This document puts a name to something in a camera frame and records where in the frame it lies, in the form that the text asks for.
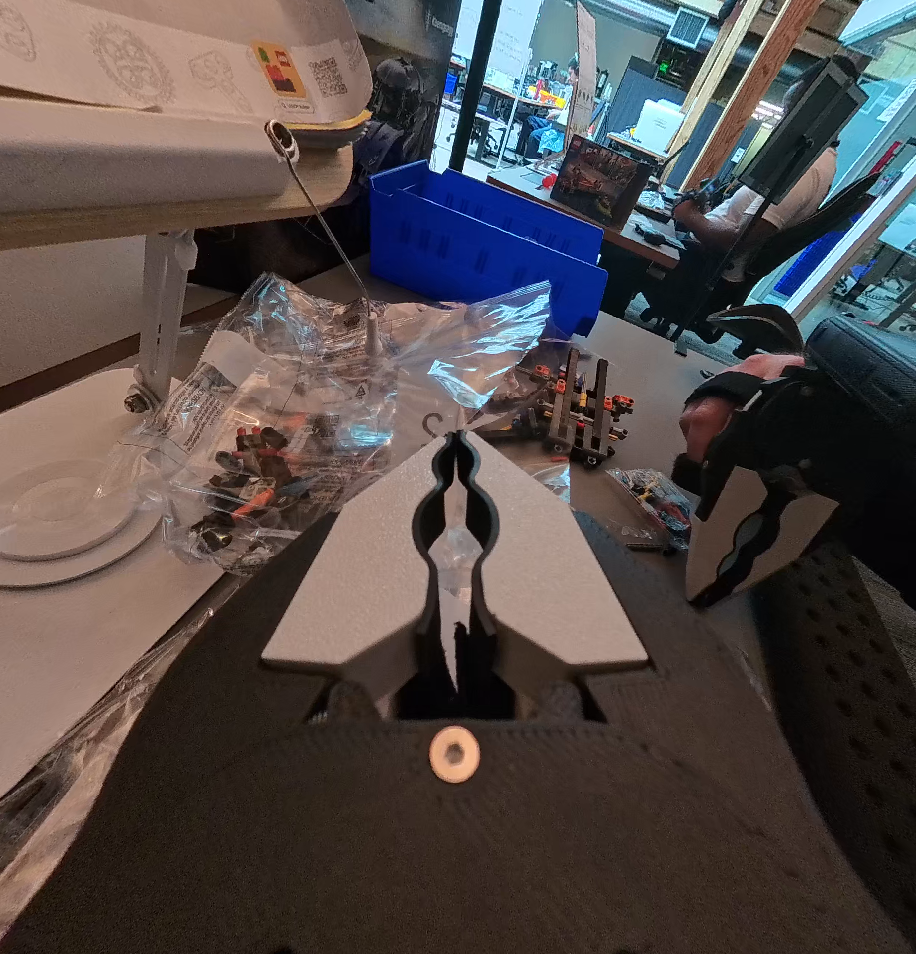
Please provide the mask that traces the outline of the black vertical post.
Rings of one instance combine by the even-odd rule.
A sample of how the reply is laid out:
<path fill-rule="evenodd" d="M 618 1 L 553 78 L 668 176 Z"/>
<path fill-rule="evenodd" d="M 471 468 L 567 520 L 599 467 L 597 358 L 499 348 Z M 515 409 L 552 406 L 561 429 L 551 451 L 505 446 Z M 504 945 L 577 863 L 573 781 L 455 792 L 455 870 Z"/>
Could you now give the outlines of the black vertical post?
<path fill-rule="evenodd" d="M 464 97 L 459 113 L 448 168 L 462 173 L 474 121 L 484 88 L 488 59 L 491 53 L 501 1 L 483 1 L 470 64 L 467 70 Z"/>

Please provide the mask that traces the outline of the white container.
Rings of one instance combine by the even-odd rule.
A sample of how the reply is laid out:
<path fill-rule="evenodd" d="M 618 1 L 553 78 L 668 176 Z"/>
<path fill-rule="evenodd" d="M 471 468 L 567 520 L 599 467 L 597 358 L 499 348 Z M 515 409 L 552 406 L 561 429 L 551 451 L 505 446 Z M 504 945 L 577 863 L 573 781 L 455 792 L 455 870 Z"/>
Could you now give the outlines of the white container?
<path fill-rule="evenodd" d="M 679 104 L 664 99 L 646 99 L 633 127 L 632 137 L 643 148 L 663 156 L 677 136 L 686 113 Z"/>

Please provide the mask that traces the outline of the blue plastic bin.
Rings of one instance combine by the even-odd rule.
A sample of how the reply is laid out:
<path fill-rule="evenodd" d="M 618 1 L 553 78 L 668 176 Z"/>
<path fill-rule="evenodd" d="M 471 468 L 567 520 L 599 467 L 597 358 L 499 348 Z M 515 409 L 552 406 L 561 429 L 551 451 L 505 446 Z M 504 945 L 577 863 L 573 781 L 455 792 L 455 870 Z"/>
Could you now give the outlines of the blue plastic bin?
<path fill-rule="evenodd" d="M 599 226 L 424 160 L 372 176 L 369 210 L 373 276 L 461 303 L 548 281 L 555 326 L 594 328 L 607 283 Z"/>

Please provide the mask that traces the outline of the wooden post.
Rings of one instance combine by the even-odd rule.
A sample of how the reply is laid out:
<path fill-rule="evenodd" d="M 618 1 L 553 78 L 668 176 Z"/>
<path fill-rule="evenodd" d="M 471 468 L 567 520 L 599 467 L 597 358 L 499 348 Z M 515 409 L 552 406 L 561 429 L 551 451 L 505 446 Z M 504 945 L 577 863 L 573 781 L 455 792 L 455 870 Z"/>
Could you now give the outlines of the wooden post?
<path fill-rule="evenodd" d="M 782 5 L 738 88 L 690 168 L 688 178 L 681 186 L 682 190 L 695 189 L 704 178 L 719 173 L 723 163 L 736 149 L 755 107 L 762 100 L 821 4 L 821 1 L 786 1 Z"/>

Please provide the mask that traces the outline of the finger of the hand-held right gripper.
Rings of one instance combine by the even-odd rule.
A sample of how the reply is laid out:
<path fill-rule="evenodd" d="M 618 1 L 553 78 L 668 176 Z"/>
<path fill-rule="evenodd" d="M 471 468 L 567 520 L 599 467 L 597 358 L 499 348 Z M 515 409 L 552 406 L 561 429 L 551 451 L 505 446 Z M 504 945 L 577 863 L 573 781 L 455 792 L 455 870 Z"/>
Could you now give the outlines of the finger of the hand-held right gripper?
<path fill-rule="evenodd" d="M 692 516 L 684 589 L 708 608 L 773 574 L 773 488 L 735 467 L 710 509 Z"/>
<path fill-rule="evenodd" d="M 738 526 L 734 546 L 705 590 L 707 607 L 770 578 L 803 555 L 838 502 L 816 493 L 770 489 L 760 508 Z"/>

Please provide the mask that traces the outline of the clear bag long dark parts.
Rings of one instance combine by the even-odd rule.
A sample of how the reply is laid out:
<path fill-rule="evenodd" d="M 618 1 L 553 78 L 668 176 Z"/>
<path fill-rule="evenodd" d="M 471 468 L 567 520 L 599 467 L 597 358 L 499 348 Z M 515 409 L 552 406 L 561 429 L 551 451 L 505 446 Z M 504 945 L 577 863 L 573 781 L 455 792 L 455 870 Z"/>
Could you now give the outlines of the clear bag long dark parts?
<path fill-rule="evenodd" d="M 163 639 L 0 797 L 0 877 L 77 783 L 96 792 L 155 686 L 187 639 Z"/>

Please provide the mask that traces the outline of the wooden background desk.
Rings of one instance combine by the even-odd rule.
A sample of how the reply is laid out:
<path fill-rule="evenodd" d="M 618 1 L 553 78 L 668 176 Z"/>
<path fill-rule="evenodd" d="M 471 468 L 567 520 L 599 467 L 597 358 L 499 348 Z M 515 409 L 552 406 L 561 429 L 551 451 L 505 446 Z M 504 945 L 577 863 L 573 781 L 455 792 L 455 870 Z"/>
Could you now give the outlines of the wooden background desk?
<path fill-rule="evenodd" d="M 587 221 L 594 224 L 587 216 L 575 212 L 571 208 L 552 199 L 550 190 L 542 185 L 545 175 L 538 173 L 526 166 L 508 168 L 488 173 L 486 182 L 495 187 L 504 189 L 520 197 L 525 197 L 531 201 L 538 202 L 547 207 L 554 208 L 559 212 L 567 214 L 572 218 Z M 679 265 L 680 252 L 666 243 L 653 245 L 645 241 L 644 236 L 637 228 L 645 226 L 653 227 L 659 231 L 665 238 L 673 238 L 674 233 L 669 225 L 661 224 L 648 219 L 641 213 L 633 212 L 620 229 L 615 229 L 608 225 L 602 225 L 604 231 L 604 240 L 616 247 L 634 256 L 642 258 L 651 263 L 654 267 L 664 272 L 676 269 Z"/>

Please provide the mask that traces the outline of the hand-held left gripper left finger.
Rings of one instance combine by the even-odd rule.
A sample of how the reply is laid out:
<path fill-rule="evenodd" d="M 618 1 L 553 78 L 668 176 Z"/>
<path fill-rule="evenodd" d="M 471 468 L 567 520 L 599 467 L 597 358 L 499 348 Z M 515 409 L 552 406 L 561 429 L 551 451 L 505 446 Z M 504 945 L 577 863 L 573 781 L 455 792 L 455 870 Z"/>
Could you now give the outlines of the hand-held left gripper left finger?
<path fill-rule="evenodd" d="M 441 436 L 335 516 L 261 652 L 268 667 L 330 676 L 378 700 L 414 677 L 448 698 L 438 570 L 459 433 Z"/>

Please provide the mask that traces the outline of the white tapered rod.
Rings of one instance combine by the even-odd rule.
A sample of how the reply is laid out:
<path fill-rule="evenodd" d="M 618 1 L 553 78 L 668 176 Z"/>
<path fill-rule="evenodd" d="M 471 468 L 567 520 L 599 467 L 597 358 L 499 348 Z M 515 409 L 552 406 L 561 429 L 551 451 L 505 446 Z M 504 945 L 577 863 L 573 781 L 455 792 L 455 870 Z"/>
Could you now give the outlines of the white tapered rod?
<path fill-rule="evenodd" d="M 197 254 L 193 230 L 145 237 L 138 363 L 124 400 L 127 412 L 155 411 L 168 398 L 189 271 Z"/>

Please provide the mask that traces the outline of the small zip bag colourful parts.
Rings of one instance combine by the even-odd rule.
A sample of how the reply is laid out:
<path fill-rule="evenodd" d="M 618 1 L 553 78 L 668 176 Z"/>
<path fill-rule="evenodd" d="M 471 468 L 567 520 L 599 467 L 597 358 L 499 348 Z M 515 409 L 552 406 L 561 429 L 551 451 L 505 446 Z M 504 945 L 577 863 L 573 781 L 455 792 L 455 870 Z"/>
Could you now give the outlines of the small zip bag colourful parts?
<path fill-rule="evenodd" d="M 689 551 L 692 504 L 675 483 L 652 469 L 615 469 L 605 473 L 617 498 L 632 514 L 631 521 L 620 527 L 620 542 L 626 545 L 627 540 L 659 540 L 673 544 L 674 555 Z"/>

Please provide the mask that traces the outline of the clear bag red black parts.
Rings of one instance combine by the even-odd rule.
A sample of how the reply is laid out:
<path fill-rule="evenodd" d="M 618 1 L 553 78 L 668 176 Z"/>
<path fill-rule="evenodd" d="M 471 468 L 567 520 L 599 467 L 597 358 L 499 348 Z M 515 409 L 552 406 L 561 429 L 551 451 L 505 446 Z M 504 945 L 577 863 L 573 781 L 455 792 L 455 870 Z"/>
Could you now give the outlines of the clear bag red black parts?
<path fill-rule="evenodd" d="M 218 329 L 199 364 L 143 434 L 142 488 L 162 516 L 167 549 L 188 563 L 249 575 L 381 471 L 314 455 L 302 469 L 273 427 L 231 411 L 258 350 Z"/>

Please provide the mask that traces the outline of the clear bag tall white label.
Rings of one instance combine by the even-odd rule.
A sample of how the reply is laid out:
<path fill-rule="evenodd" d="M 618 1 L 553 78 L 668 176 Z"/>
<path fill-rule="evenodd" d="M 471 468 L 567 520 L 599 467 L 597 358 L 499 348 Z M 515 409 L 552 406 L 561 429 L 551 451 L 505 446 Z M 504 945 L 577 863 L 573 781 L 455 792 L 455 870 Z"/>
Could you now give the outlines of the clear bag tall white label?
<path fill-rule="evenodd" d="M 258 357 L 229 409 L 283 434 L 302 469 L 314 455 L 391 469 L 484 411 L 543 337 L 550 291 L 543 281 L 471 304 L 371 298 L 382 345 L 371 360 L 361 298 L 330 301 L 266 276 L 240 302 Z"/>

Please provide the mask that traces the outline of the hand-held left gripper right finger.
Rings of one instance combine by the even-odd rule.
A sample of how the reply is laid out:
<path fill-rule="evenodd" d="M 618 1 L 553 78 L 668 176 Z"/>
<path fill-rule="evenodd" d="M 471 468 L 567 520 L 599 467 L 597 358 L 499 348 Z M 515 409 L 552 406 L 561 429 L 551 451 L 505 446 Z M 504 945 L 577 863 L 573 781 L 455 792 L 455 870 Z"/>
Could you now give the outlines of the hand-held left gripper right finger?
<path fill-rule="evenodd" d="M 476 580 L 499 678 L 536 701 L 553 683 L 644 670 L 651 658 L 570 505 L 475 433 L 460 438 L 488 519 Z"/>

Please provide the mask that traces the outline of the grey lego chassis assembly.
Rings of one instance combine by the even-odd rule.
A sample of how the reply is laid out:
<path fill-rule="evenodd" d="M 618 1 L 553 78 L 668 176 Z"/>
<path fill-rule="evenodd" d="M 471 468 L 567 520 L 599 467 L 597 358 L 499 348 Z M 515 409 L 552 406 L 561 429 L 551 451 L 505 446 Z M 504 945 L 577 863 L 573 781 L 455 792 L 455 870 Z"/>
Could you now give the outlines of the grey lego chassis assembly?
<path fill-rule="evenodd" d="M 513 369 L 517 388 L 494 395 L 471 428 L 492 444 L 531 441 L 552 460 L 595 469 L 628 437 L 622 419 L 635 400 L 611 390 L 609 363 L 575 346 L 565 354 L 539 352 Z"/>

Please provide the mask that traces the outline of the colourful lego set box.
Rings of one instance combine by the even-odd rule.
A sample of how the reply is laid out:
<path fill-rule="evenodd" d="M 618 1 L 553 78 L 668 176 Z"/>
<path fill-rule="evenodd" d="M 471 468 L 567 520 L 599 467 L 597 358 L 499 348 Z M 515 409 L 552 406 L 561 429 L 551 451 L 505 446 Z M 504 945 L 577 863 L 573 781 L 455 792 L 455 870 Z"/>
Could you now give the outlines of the colourful lego set box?
<path fill-rule="evenodd" d="M 550 199 L 603 227 L 622 230 L 651 176 L 654 163 L 573 136 Z"/>

